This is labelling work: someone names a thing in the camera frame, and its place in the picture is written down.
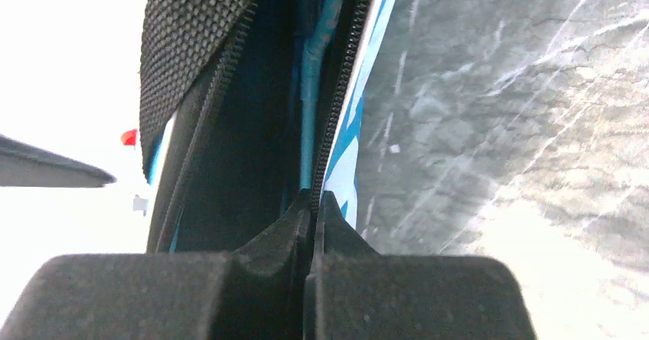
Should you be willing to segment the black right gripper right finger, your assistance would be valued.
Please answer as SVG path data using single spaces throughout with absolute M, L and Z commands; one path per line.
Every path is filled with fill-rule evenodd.
M 520 285 L 500 261 L 388 256 L 321 199 L 305 282 L 306 339 L 534 339 Z

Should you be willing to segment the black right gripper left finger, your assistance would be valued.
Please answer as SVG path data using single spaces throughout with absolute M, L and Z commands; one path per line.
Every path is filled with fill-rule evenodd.
M 310 199 L 233 252 L 48 260 L 3 339 L 300 339 Z

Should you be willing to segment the blue racket bag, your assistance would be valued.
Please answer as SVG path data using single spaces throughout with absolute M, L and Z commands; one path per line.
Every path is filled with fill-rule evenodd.
M 343 0 L 323 56 L 311 186 L 299 187 L 298 0 L 148 0 L 139 131 L 150 252 L 233 251 L 302 193 L 357 224 L 364 88 L 395 0 Z

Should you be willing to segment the blue badminton racket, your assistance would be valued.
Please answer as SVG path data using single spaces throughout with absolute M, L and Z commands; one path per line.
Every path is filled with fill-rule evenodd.
M 311 186 L 321 65 L 338 25 L 342 5 L 343 0 L 298 0 L 298 33 L 302 38 L 299 70 L 302 101 L 299 182 L 301 189 Z

